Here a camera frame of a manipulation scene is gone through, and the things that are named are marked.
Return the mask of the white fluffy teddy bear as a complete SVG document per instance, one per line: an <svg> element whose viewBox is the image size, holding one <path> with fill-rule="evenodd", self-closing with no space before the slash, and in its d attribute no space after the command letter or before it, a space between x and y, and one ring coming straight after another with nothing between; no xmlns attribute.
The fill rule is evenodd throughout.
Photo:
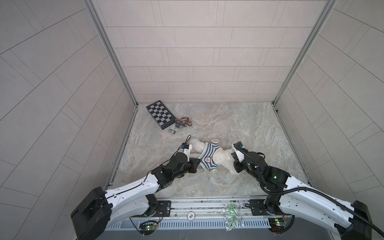
<svg viewBox="0 0 384 240"><path fill-rule="evenodd" d="M191 139L190 144L192 145L191 153L199 154L200 156L204 150L205 143L199 141L198 139ZM237 174L234 168L234 158L232 156L233 152L234 152L234 149L224 150L222 147L220 147L219 150L214 154L214 161L216 164L218 164L218 166L222 166L225 169L227 169L230 172L230 174Z"/></svg>

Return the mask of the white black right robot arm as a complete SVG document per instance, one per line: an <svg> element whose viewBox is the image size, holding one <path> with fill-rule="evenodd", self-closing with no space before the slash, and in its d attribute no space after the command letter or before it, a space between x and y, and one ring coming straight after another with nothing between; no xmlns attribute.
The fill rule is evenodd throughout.
<svg viewBox="0 0 384 240"><path fill-rule="evenodd" d="M262 153L236 150L232 156L236 172L251 175L267 194L264 205L270 214L305 219L342 240L370 240L373 231L384 234L372 223L366 204L350 203L325 194L288 172L267 165Z"/></svg>

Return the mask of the blue white striped knit sweater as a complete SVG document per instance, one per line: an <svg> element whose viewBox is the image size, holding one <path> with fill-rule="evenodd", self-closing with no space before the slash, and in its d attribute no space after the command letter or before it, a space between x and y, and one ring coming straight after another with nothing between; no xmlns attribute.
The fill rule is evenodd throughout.
<svg viewBox="0 0 384 240"><path fill-rule="evenodd" d="M217 171L218 164L214 161L214 154L219 150L219 141L212 140L210 143L205 143L205 147L199 156L200 165L204 170Z"/></svg>

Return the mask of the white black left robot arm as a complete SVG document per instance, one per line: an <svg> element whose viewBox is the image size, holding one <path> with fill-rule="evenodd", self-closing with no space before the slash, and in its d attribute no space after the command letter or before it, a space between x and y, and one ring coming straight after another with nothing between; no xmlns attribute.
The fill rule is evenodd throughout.
<svg viewBox="0 0 384 240"><path fill-rule="evenodd" d="M159 165L142 179L112 190L91 190L71 213L77 239L95 240L112 224L129 217L151 216L158 205L155 193L169 187L176 178L196 173L200 162L176 153L166 165Z"/></svg>

